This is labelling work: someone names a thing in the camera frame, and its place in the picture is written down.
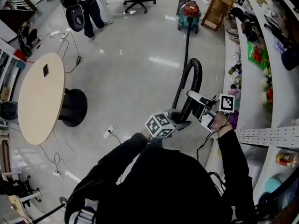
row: bottle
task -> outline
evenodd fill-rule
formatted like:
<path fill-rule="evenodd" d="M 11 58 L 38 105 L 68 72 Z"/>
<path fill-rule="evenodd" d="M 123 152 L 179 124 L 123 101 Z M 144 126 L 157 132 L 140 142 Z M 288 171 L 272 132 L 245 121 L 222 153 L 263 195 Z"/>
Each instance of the bottle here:
<path fill-rule="evenodd" d="M 239 72 L 241 70 L 241 66 L 242 66 L 241 63 L 237 63 L 236 65 L 234 65 L 232 68 L 229 69 L 228 73 L 232 75 L 235 71 Z"/>
<path fill-rule="evenodd" d="M 299 154 L 279 153 L 276 155 L 276 163 L 282 166 L 296 168 L 299 166 Z"/>

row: floor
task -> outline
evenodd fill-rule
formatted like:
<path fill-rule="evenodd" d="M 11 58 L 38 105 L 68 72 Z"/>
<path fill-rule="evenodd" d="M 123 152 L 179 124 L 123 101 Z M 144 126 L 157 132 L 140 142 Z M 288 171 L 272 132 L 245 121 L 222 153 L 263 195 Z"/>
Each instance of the floor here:
<path fill-rule="evenodd" d="M 152 113 L 171 108 L 180 82 L 186 30 L 177 30 L 175 13 L 178 0 L 157 0 L 156 5 L 148 3 L 147 14 L 143 13 L 141 7 L 124 14 L 123 0 L 107 1 L 115 18 L 114 24 L 110 24 L 102 33 L 95 29 L 96 38 L 93 41 L 89 41 L 83 31 L 73 32 L 82 61 L 72 73 L 66 74 L 65 85 L 85 93 L 88 100 L 87 115 L 77 127 L 70 128 L 58 121 L 54 129 L 57 139 L 64 139 L 76 152 L 86 145 L 94 145 L 76 154 L 64 142 L 59 142 L 65 162 L 65 175 L 59 176 L 52 171 L 53 166 L 49 167 L 49 161 L 39 146 L 27 143 L 21 133 L 10 131 L 14 170 L 23 170 L 26 175 L 31 175 L 33 187 L 42 187 L 42 202 L 33 203 L 43 213 L 58 206 L 60 196 L 68 198 L 76 184 L 97 161 L 118 145 L 115 138 L 103 138 L 109 126 L 117 126 L 120 140 L 127 140 L 144 128 L 145 121 Z M 202 12 L 207 9 L 206 3 L 195 1 Z M 59 4 L 44 21 L 38 33 L 45 42 L 30 57 L 29 60 L 33 62 L 43 54 L 57 52 L 61 36 L 45 38 L 48 32 L 64 32 L 68 28 Z M 64 65 L 66 71 L 71 71 L 78 54 L 71 36 L 67 39 L 69 47 Z M 61 57 L 66 46 L 67 42 L 59 51 Z M 197 35 L 191 32 L 189 58 L 192 57 L 199 59 L 203 66 L 200 93 L 209 98 L 221 93 L 225 63 L 223 28 L 214 32 L 199 26 Z M 22 80 L 29 68 L 30 63 L 17 81 L 14 100 L 18 99 Z M 192 77 L 191 72 L 178 108 L 185 102 Z M 208 132 L 192 115 L 189 120 L 193 121 L 191 126 L 165 140 L 164 146 L 196 157 L 196 148 L 203 143 Z M 57 152 L 54 136 L 51 135 L 42 147 L 52 160 Z M 200 153 L 202 165 L 207 161 L 210 148 L 208 144 Z M 61 210 L 50 216 L 50 223 L 62 223 L 63 214 Z"/>

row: black hose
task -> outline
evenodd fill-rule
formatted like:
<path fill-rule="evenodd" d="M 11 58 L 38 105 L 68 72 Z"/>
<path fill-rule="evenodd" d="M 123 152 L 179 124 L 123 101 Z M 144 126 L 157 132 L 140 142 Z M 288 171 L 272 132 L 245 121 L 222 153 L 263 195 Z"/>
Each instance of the black hose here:
<path fill-rule="evenodd" d="M 186 49 L 185 49 L 185 60 L 184 60 L 184 70 L 187 66 L 187 62 L 188 62 L 188 51 L 189 51 L 189 37 L 190 37 L 190 31 L 191 31 L 191 25 L 193 22 L 193 18 L 192 17 L 188 17 L 187 18 L 188 21 L 188 30 L 187 30 L 187 37 L 186 37 Z"/>
<path fill-rule="evenodd" d="M 174 98 L 174 101 L 173 101 L 173 104 L 172 104 L 173 109 L 177 108 L 178 98 L 179 98 L 179 95 L 180 95 L 181 89 L 182 89 L 181 87 L 185 86 L 188 75 L 189 75 L 189 72 L 191 70 L 191 67 L 194 68 L 194 75 L 193 75 L 193 82 L 192 82 L 191 90 L 195 91 L 197 93 L 200 90 L 200 86 L 201 86 L 201 82 L 202 82 L 202 66 L 201 66 L 199 60 L 197 60 L 196 58 L 192 58 L 188 62 L 188 64 L 186 65 L 186 68 L 184 69 L 181 83 L 178 87 L 176 97 Z M 181 112 L 178 120 L 176 120 L 177 123 L 182 123 L 182 122 L 185 122 L 187 120 L 187 118 L 188 118 L 188 116 L 191 113 L 192 108 L 193 108 L 192 107 L 192 102 L 193 102 L 193 100 L 190 97 L 188 97 L 185 104 L 184 104 L 184 107 L 182 109 L 182 112 Z"/>

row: shoe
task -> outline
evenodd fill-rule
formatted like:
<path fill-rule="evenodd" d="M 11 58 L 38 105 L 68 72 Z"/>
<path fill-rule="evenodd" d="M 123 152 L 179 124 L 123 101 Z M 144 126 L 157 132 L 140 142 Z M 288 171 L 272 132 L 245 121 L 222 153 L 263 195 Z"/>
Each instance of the shoe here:
<path fill-rule="evenodd" d="M 107 22 L 105 21 L 105 22 L 104 22 L 104 25 L 103 25 L 103 27 L 102 27 L 102 28 L 100 28 L 100 32 L 104 31 L 104 30 L 105 30 L 105 28 L 106 28 L 106 26 L 107 26 Z"/>

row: hand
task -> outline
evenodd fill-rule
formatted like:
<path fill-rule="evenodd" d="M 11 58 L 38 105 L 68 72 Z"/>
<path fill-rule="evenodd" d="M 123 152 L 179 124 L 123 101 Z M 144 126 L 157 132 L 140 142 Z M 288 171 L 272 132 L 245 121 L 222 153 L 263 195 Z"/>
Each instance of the hand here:
<path fill-rule="evenodd" d="M 146 138 L 147 141 L 149 141 L 150 133 L 147 129 L 143 129 L 140 133 Z"/>
<path fill-rule="evenodd" d="M 215 122 L 212 125 L 212 129 L 217 130 L 225 124 L 225 122 L 227 121 L 228 118 L 224 115 L 224 113 L 219 112 L 216 114 L 214 119 L 215 119 Z M 225 133 L 227 133 L 228 131 L 230 131 L 232 129 L 233 129 L 233 127 L 231 126 L 230 122 L 227 122 L 226 126 L 224 126 L 222 129 L 217 131 L 218 137 L 220 138 L 221 136 L 223 136 Z"/>

